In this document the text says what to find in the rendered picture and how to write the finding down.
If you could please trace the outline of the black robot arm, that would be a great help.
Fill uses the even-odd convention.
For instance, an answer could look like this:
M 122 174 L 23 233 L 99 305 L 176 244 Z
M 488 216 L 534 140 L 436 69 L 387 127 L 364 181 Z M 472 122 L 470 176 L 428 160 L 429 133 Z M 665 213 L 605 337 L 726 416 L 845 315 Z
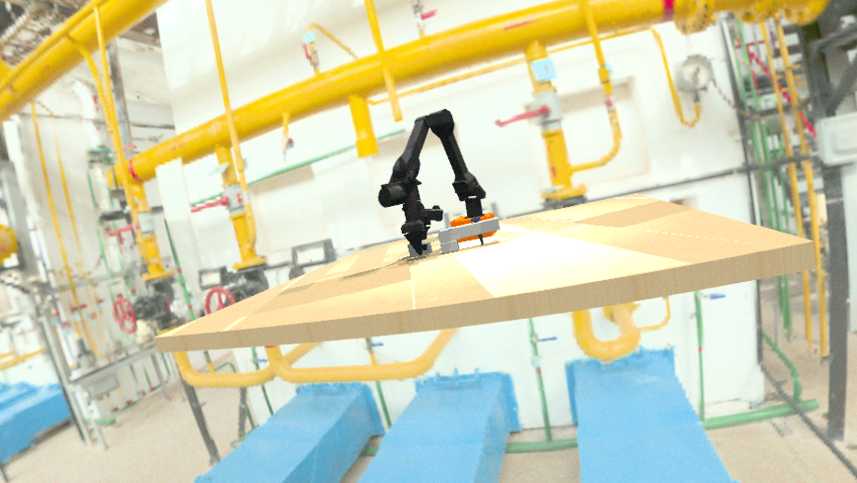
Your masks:
M 453 134 L 454 122 L 451 113 L 440 110 L 428 115 L 415 118 L 414 126 L 409 136 L 403 153 L 397 158 L 393 167 L 389 182 L 380 185 L 378 202 L 384 207 L 391 207 L 421 200 L 418 185 L 422 181 L 417 177 L 420 172 L 420 153 L 425 143 L 429 128 L 437 135 L 445 149 L 450 165 L 455 175 L 454 187 L 459 201 L 465 201 L 468 218 L 482 217 L 481 199 L 486 198 L 486 192 L 481 188 L 477 178 L 468 170 L 463 154 Z M 469 196 L 476 196 L 469 198 Z M 441 222 L 443 210 L 438 205 L 432 209 L 420 208 L 422 222 Z

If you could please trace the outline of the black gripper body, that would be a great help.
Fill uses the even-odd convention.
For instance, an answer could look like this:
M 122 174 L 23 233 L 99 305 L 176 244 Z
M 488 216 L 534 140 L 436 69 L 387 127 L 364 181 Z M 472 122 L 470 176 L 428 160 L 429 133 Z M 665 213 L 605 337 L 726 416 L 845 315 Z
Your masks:
M 423 230 L 427 225 L 431 225 L 429 220 L 422 222 L 420 218 L 420 208 L 423 206 L 421 200 L 402 204 L 402 211 L 405 213 L 405 224 L 401 227 L 402 234 L 412 234 Z

